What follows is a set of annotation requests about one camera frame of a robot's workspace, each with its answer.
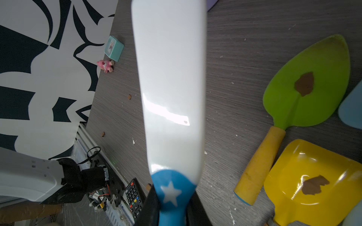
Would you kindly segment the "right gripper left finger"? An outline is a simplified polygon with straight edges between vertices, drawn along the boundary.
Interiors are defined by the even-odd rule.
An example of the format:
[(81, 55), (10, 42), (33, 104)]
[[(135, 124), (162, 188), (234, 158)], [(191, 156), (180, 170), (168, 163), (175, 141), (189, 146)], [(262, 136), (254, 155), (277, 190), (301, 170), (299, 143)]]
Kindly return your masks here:
[(140, 215), (135, 221), (135, 226), (158, 226), (160, 201), (156, 194), (156, 190), (152, 185), (149, 194), (144, 202)]

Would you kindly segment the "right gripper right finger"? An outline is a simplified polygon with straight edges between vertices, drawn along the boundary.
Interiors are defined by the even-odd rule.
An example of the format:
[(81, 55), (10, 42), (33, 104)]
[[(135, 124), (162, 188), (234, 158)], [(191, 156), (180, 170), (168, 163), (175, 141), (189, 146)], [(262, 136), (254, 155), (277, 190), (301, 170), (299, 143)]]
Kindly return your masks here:
[(186, 209), (187, 226), (212, 226), (203, 204), (195, 191)]

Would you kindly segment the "green trowel yellow handle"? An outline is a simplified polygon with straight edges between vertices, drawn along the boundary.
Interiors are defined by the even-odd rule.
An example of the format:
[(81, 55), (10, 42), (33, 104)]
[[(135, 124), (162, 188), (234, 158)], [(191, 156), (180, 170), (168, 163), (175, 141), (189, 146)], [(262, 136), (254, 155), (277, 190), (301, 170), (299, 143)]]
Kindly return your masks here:
[(273, 125), (234, 188), (243, 203), (257, 200), (287, 128), (315, 126), (333, 115), (346, 93), (350, 70), (347, 41), (334, 34), (295, 55), (274, 75), (263, 95)]

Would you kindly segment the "white blue cleaning brush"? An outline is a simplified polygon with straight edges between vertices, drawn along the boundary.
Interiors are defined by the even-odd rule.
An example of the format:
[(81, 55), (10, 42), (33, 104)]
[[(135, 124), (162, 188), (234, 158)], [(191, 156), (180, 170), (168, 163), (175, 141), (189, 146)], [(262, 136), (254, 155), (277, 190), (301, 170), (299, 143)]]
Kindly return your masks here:
[(185, 226), (205, 157), (206, 2), (133, 1), (131, 11), (157, 224)]

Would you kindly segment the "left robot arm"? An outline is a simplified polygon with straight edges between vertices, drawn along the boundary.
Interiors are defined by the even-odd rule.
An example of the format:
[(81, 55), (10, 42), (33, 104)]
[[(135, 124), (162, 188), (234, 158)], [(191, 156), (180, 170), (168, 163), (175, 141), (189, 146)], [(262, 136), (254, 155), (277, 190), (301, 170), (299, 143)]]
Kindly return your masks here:
[(107, 168), (80, 169), (71, 158), (43, 160), (1, 148), (1, 197), (41, 204), (76, 203), (106, 187)]

